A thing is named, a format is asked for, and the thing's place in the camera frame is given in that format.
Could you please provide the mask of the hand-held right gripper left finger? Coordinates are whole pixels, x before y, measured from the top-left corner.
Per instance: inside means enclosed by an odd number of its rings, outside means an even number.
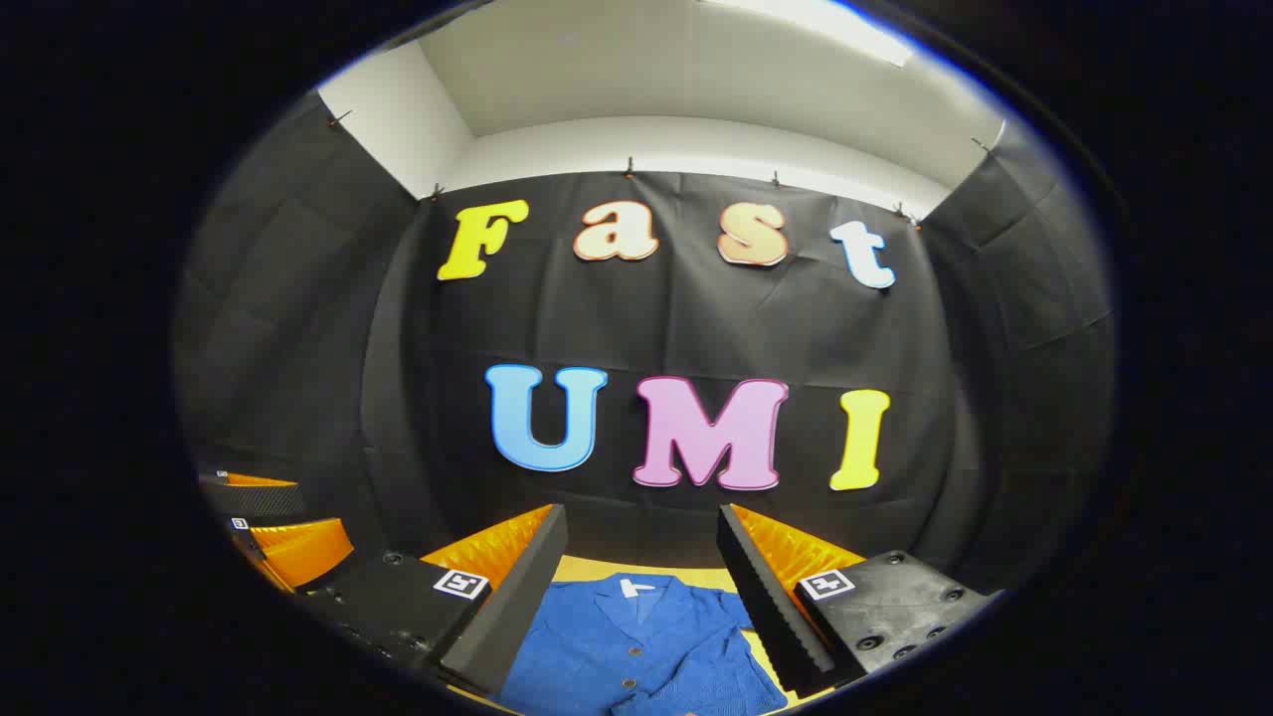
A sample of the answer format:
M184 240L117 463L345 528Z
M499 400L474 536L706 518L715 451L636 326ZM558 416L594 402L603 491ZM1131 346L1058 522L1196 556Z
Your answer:
M432 554L351 555L300 606L396 671L491 697L503 688L566 547L550 503Z

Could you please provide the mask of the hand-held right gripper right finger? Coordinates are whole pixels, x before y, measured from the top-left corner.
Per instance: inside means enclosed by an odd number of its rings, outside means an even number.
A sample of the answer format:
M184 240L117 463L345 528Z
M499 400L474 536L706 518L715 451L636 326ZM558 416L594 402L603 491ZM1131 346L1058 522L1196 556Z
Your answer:
M737 505L721 506L715 539L779 684L802 698L917 660L1001 598L905 550L864 558Z

